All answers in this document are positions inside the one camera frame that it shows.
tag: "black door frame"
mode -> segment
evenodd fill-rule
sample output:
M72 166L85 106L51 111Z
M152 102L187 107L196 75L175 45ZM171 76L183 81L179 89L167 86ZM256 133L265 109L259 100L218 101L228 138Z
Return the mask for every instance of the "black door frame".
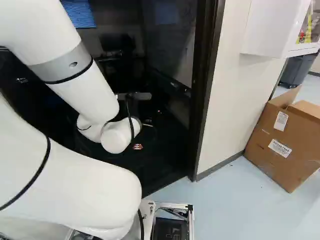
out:
M188 177L196 181L226 0L198 0L189 123Z

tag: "black cable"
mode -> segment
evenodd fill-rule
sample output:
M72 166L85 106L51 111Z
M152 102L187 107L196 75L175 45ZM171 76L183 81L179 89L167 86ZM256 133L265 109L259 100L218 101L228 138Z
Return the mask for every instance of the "black cable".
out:
M128 95L125 96L125 108L126 108L126 113L128 115L129 118L129 123L130 123L130 130L131 130L131 140L130 143L132 142L132 140L135 138L135 129L134 129L134 125L132 123L132 119L131 119L131 115L130 115L130 111L129 111L129 105L128 105Z
M38 179L39 175L42 173L43 169L45 168L45 165L48 161L50 150L51 150L51 142L49 137L45 136L46 138L46 151L42 160L41 165L39 166L38 170L35 172L34 176L30 179L30 181L24 186L24 188L18 192L17 195L15 195L11 200L9 200L4 205L0 206L0 211L6 209L11 204L13 204L15 201L17 201L23 194L28 191L28 189L35 183L35 181Z
M76 128L77 128L79 131L85 131L85 130L88 130L89 128L91 128L91 127L92 127L92 125L88 126L88 127L85 128L85 129L81 129L81 128L79 128L78 126L76 126Z
M145 240L144 218L142 217L140 209L138 209L138 216L140 221L141 240Z

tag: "baseboard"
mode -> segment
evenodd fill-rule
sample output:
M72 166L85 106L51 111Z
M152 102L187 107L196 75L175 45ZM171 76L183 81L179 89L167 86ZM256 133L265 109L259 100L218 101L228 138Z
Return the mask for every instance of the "baseboard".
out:
M318 73L318 72L309 71L308 74L316 76L316 77L320 77L320 73Z
M215 171L219 170L220 168L224 167L225 165L231 163L232 161L236 160L237 158L241 157L244 154L244 150L236 153L235 155L232 155L231 157L227 158L226 160L223 160L222 162L218 163L217 165L214 165L213 167L199 173L196 175L195 180L198 182L201 179L204 179L205 177L209 176L210 174L214 173Z

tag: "white cabinet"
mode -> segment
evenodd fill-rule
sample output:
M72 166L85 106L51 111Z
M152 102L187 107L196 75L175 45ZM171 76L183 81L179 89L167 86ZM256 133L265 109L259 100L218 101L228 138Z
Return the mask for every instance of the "white cabinet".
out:
M241 53L289 58L320 48L320 0L252 0Z

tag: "gray band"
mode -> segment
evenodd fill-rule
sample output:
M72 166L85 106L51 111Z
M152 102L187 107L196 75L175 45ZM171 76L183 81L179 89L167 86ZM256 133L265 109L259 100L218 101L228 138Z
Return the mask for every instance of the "gray band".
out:
M84 70L91 63L91 60L91 55L81 41L72 51L61 57L28 67L41 80L50 83L76 75Z

